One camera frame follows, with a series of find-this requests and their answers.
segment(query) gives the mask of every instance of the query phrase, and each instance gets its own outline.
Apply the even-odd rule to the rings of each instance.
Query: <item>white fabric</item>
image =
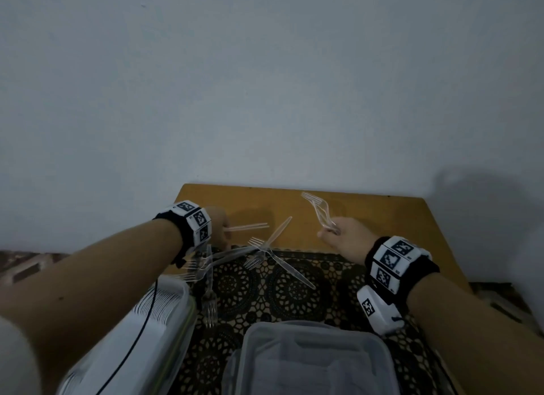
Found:
[[[0,317],[0,394],[40,395],[40,371],[32,348],[13,323]]]

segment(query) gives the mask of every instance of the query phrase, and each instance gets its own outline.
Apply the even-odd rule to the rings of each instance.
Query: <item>wall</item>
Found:
[[[185,182],[424,196],[544,315],[542,2],[4,0],[0,247],[72,252]]]

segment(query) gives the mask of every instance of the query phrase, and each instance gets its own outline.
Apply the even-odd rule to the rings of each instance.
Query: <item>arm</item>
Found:
[[[318,236],[364,264],[378,236],[355,219],[335,218],[341,234]],[[408,307],[468,394],[544,393],[544,340],[440,274],[416,284]]]
[[[225,212],[207,208],[212,241],[226,245]],[[15,323],[37,356],[45,394],[144,295],[182,247],[178,228],[152,220],[80,250],[0,295],[0,316]]]

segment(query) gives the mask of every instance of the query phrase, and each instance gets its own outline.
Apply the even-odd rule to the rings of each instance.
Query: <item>wooden tabletop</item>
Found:
[[[431,252],[445,277],[471,291],[452,251],[424,199],[337,192],[311,192],[327,201],[331,216],[359,219],[376,234],[399,235]],[[176,202],[189,199],[200,206],[223,206],[231,226],[268,222],[270,228],[233,232],[232,243],[245,245],[250,237],[267,239],[289,216],[289,226],[273,243],[279,249],[333,252],[316,236],[320,229],[316,212],[301,190],[267,189],[210,184],[184,184]]]

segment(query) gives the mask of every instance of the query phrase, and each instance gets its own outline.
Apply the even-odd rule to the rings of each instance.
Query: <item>black lace placemat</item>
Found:
[[[241,348],[245,332],[255,322],[304,319],[345,330],[372,331],[357,301],[357,291],[364,285],[363,266],[337,254],[278,250],[276,255],[315,284],[316,290],[289,275],[271,258],[254,270],[243,267],[245,257],[215,267],[219,325],[206,329],[199,314],[169,395],[219,395],[228,357]],[[205,287],[205,280],[193,286],[199,308]],[[384,342],[391,351],[402,394],[441,393],[432,355],[413,319],[409,317],[407,325]]]

